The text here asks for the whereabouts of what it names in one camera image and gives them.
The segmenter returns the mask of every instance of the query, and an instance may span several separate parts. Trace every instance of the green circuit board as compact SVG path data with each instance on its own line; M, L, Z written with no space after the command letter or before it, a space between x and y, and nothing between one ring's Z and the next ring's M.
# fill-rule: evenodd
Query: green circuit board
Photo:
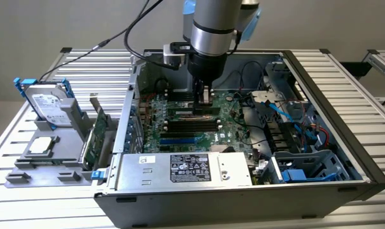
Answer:
M212 107L220 108L220 112L218 114L202 115L205 118L200 119L214 120L218 118L221 128L216 132L194 132L193 144L160 144L160 134L166 132L164 130L164 121L185 121L185 116L174 114L172 112L173 109L190 108L192 104L189 102L169 102L162 95L156 95L148 102L144 101L144 104L150 104L144 119L144 153L208 152L217 151L224 146L232 146L236 152L249 154L252 147L240 142L246 129L233 122L229 115L236 99L226 101L226 96L233 96L233 94L226 92L214 93ZM160 146L168 146L166 150L160 150Z

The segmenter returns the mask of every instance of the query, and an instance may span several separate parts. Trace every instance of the power supply label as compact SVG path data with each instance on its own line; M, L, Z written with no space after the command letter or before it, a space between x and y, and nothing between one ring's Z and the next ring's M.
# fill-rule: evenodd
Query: power supply label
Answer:
M173 183L210 181L208 154L170 155L170 181Z

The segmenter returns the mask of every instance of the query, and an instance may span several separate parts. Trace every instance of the gray wall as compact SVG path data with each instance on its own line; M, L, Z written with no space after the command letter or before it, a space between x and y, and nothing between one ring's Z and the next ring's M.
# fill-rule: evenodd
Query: gray wall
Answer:
M90 48L133 20L142 0L0 0L0 100L20 100L12 79L37 78L61 47ZM137 49L181 41L182 0L165 0L130 36ZM340 60L385 49L385 0L261 0L241 48L328 48ZM106 48L122 48L121 39ZM364 79L385 94L385 78Z

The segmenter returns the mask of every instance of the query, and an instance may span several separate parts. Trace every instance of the aluminum rail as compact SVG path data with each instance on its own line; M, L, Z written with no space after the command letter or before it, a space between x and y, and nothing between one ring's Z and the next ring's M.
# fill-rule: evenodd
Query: aluminum rail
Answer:
M60 60L81 54L73 50ZM385 173L385 110L353 79L330 54L318 50L292 51L336 111L357 136L368 153ZM101 106L112 115L120 115L125 97L129 54L125 50L94 52L77 63L62 67L49 76L66 78L72 83L80 106L88 108L88 92L100 92ZM90 186L33 187L6 189L5 175L13 168L30 140L36 125L34 113L22 105L0 137L0 229L20 228L114 228L92 198ZM354 201L322 219L250 222L225 225L176 227L172 229L385 229L385 190L368 201Z

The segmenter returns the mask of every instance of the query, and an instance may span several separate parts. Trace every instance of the motherboard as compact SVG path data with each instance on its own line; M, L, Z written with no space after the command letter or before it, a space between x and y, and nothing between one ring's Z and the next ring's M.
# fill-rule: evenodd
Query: motherboard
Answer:
M193 114L192 102L168 94L145 95L140 103L144 123L144 153L252 152L244 120L238 117L233 93L214 92L209 111Z

